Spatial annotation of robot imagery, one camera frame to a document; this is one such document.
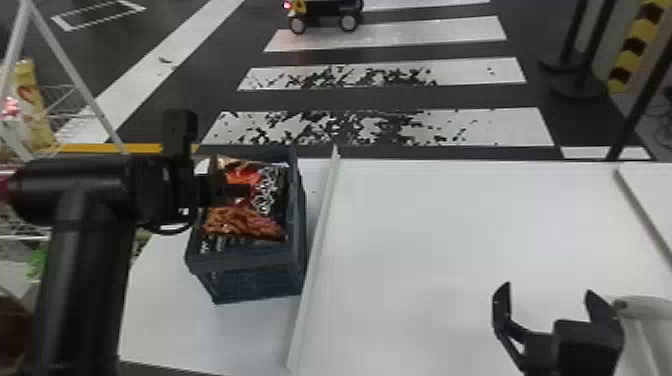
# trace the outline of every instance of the black plastic crate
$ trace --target black plastic crate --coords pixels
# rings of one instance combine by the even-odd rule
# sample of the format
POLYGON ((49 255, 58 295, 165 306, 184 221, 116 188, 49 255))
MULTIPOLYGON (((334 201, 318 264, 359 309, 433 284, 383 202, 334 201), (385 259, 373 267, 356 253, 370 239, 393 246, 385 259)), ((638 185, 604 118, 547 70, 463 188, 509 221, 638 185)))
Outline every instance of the black plastic crate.
POLYGON ((221 155, 289 164, 285 243, 208 235, 202 210, 184 255, 189 271, 203 284, 215 304, 235 303, 301 293, 308 265, 306 194, 293 147, 251 147, 249 152, 221 155))

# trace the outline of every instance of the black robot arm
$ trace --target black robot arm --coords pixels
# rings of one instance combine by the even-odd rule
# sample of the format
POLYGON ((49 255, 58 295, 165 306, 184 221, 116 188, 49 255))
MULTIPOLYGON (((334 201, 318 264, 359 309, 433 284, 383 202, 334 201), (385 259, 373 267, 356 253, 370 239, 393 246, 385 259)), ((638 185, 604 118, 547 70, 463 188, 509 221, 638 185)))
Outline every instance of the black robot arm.
POLYGON ((194 175, 196 115, 164 114, 160 156, 105 156, 29 162, 0 195, 24 220, 52 226, 20 375, 117 375, 117 348, 137 228, 173 234, 199 207, 223 199, 194 175), (165 225, 180 225, 166 230, 165 225))

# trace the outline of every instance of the yellow and black stripe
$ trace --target yellow and black stripe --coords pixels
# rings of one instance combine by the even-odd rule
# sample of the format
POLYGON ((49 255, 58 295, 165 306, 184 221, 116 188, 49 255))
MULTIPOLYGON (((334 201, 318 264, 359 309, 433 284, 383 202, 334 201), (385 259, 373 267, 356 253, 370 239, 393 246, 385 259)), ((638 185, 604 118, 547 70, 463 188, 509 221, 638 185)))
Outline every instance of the yellow and black stripe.
POLYGON ((628 90, 632 75, 637 72, 646 48, 653 42, 665 11, 672 0, 644 0, 630 29, 630 35, 623 43, 621 53, 609 74, 607 84, 612 93, 628 90))

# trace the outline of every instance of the yellow package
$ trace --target yellow package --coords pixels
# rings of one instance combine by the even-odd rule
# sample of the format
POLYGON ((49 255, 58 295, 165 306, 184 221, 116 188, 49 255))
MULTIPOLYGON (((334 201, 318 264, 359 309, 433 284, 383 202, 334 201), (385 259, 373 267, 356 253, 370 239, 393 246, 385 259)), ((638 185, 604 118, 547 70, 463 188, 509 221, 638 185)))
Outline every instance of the yellow package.
POLYGON ((54 147, 56 136, 49 126, 44 99, 37 86, 35 63, 24 59, 16 63, 9 96, 19 101, 23 121, 10 121, 29 150, 54 147))

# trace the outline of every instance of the black pole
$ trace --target black pole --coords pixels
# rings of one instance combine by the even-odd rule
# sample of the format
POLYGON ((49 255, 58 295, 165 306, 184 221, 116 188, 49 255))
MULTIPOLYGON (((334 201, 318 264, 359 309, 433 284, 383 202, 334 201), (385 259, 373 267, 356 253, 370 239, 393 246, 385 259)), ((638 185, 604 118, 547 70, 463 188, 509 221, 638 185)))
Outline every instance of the black pole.
POLYGON ((616 0, 604 0, 576 75, 555 79, 551 83, 555 94, 570 99, 595 99, 607 94, 607 86, 593 75, 592 65, 615 5, 616 0))
POLYGON ((653 67, 653 71, 651 71, 651 75, 644 85, 644 89, 642 89, 642 92, 639 94, 639 97, 637 97, 628 117, 625 119, 623 132, 621 132, 616 142, 612 145, 611 149, 609 149, 606 158, 607 161, 616 161, 621 156, 623 147, 635 132, 635 128, 637 128, 637 124, 639 124, 646 109, 649 107, 651 99, 656 95, 661 82, 670 68, 670 64, 672 64, 672 40, 667 42, 663 54, 658 58, 658 62, 653 67))
POLYGON ((581 26, 581 21, 583 21, 583 15, 586 13, 587 7, 588 0, 579 0, 576 4, 576 10, 574 11, 574 17, 572 18, 572 23, 569 27, 569 33, 567 33, 565 42, 562 45, 562 51, 560 52, 560 61, 569 60, 569 56, 574 50, 574 43, 576 43, 576 37, 579 35, 579 27, 581 26))
POLYGON ((539 65, 541 65, 542 68, 550 72, 572 72, 578 68, 578 56, 572 53, 574 52, 576 37, 579 34, 579 27, 581 27, 581 22, 583 21, 583 16, 586 14, 587 7, 588 0, 578 0, 574 9, 572 22, 569 26, 569 31, 562 43, 560 55, 558 56, 557 53, 553 51, 541 58, 539 60, 539 65))
POLYGON ((609 23, 611 14, 614 12, 615 5, 616 0, 604 0, 604 4, 602 4, 602 9, 600 10, 600 15, 597 18, 595 29, 593 30, 593 34, 590 36, 590 40, 588 41, 586 55, 583 57, 581 66, 576 73, 576 81, 574 82, 575 87, 581 87, 585 85, 588 76, 592 73, 593 60, 595 60, 597 49, 600 47, 600 42, 602 42, 602 37, 604 36, 605 30, 607 30, 607 24, 609 23))

